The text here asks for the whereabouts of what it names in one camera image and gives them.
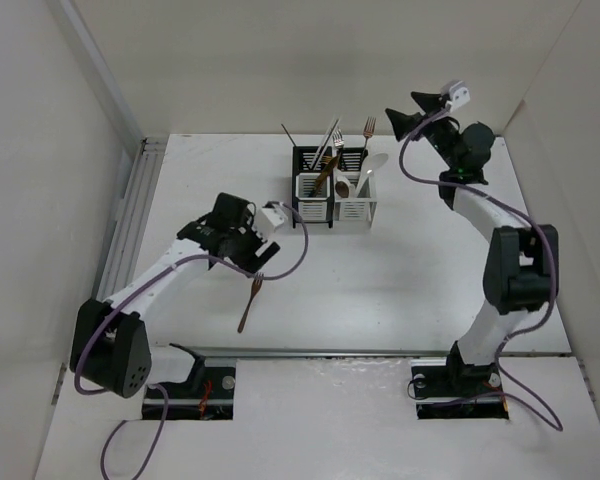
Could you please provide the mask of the brown wooden fork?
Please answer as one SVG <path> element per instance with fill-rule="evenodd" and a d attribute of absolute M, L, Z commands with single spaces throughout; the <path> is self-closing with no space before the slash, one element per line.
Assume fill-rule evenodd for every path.
<path fill-rule="evenodd" d="M 251 284 L 250 296 L 249 296 L 247 305 L 243 311 L 243 314 L 241 316 L 240 322 L 237 327 L 238 334 L 241 334 L 244 331 L 253 301 L 254 301 L 255 297 L 258 295 L 259 291 L 261 290 L 263 283 L 264 283 L 264 275 L 261 273 L 256 274 L 254 276 L 252 284 Z"/>

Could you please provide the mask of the large white ceramic spoon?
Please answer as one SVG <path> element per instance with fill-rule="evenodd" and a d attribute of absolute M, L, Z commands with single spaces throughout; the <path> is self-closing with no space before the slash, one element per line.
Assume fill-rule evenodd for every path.
<path fill-rule="evenodd" d="M 389 159 L 387 153 L 376 153 L 367 156 L 361 164 L 360 175 L 356 185 L 355 196 L 358 197 L 371 174 L 382 168 Z"/>

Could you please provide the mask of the copper rose-gold fork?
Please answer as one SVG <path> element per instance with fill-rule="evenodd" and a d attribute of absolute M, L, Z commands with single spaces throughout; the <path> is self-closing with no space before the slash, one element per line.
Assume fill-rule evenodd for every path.
<path fill-rule="evenodd" d="M 375 127 L 376 127 L 376 118 L 373 116 L 369 116 L 365 122 L 365 126 L 363 129 L 363 138 L 364 138 L 363 149 L 367 148 L 369 140 L 373 137 L 373 135 L 375 133 Z"/>

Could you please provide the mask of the black chopstick short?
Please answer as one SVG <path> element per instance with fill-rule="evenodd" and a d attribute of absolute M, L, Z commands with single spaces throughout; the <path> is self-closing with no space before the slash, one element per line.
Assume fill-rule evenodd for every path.
<path fill-rule="evenodd" d="M 299 146 L 296 144 L 296 142 L 295 142 L 295 141 L 294 141 L 294 139 L 292 138 L 292 136 L 291 136 L 290 132 L 289 132 L 289 131 L 288 131 L 288 129 L 286 128 L 286 126 L 285 126 L 283 123 L 281 123 L 281 127 L 282 127 L 283 131 L 285 132 L 286 136 L 288 137 L 289 141 L 290 141 L 290 142 L 291 142 L 291 144 L 293 145 L 293 149 L 294 149 L 294 151 L 295 151 L 295 150 L 298 150 L 300 147 L 299 147 Z M 303 167 L 304 167 L 304 166 L 306 166 L 306 165 L 308 165 L 308 164 L 305 162 L 305 160 L 304 160 L 304 157 L 302 156 L 302 154 L 300 155 L 300 165 L 301 165 L 301 166 L 303 166 Z"/>

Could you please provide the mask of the brown wooden spoon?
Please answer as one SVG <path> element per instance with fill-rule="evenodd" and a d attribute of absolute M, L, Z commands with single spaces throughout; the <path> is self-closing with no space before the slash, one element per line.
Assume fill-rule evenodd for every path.
<path fill-rule="evenodd" d="M 350 196 L 350 187 L 344 181 L 337 181 L 335 183 L 335 192 L 339 198 L 346 199 Z"/>

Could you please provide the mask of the gold knife black handle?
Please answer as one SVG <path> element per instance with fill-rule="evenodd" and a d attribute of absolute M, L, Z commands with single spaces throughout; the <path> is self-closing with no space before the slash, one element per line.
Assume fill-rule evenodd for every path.
<path fill-rule="evenodd" d="M 318 177 L 316 178 L 316 180 L 314 182 L 313 189 L 310 192 L 311 197 L 315 197 L 320 192 L 322 185 L 325 183 L 325 181 L 331 175 L 332 172 L 330 172 L 329 174 L 327 174 L 326 172 L 321 172 L 318 175 Z"/>

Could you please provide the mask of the silver steel fork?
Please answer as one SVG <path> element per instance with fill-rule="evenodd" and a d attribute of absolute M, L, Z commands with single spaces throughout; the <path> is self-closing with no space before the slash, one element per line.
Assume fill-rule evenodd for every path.
<path fill-rule="evenodd" d="M 340 150 L 344 147 L 344 139 L 342 132 L 339 128 L 337 128 L 332 136 L 333 146 L 336 150 Z"/>

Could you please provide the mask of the copper rose-gold knife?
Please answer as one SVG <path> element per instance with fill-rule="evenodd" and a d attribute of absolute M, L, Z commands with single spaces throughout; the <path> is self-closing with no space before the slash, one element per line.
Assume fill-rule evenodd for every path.
<path fill-rule="evenodd" d="M 337 153 L 335 156 L 323 156 L 320 160 L 321 172 L 329 174 L 334 169 L 339 167 L 341 160 L 341 154 Z"/>

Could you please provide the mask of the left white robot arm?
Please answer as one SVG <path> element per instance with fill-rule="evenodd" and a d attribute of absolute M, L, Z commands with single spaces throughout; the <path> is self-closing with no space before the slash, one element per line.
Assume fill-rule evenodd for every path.
<path fill-rule="evenodd" d="M 262 207 L 228 194 L 182 227 L 166 252 L 135 280 L 78 311 L 70 356 L 76 390 L 130 398 L 143 386 L 169 383 L 181 396 L 197 394 L 204 373 L 197 354 L 150 337 L 176 296 L 215 265 L 251 276 L 280 249 L 270 236 L 287 221 L 282 207 Z"/>

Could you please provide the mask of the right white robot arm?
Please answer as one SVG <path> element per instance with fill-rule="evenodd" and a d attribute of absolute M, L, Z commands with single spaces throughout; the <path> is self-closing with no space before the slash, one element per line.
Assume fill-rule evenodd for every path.
<path fill-rule="evenodd" d="M 385 111 L 404 147 L 425 139 L 447 168 L 433 180 L 440 199 L 488 242 L 482 289 L 484 303 L 469 330 L 451 347 L 443 364 L 415 364 L 419 399 L 484 395 L 500 388 L 498 360 L 520 324 L 550 311 L 558 289 L 558 232 L 491 196 L 484 167 L 495 135 L 476 122 L 461 128 L 452 111 L 467 103 L 465 88 L 453 93 L 414 92 L 420 112 Z"/>

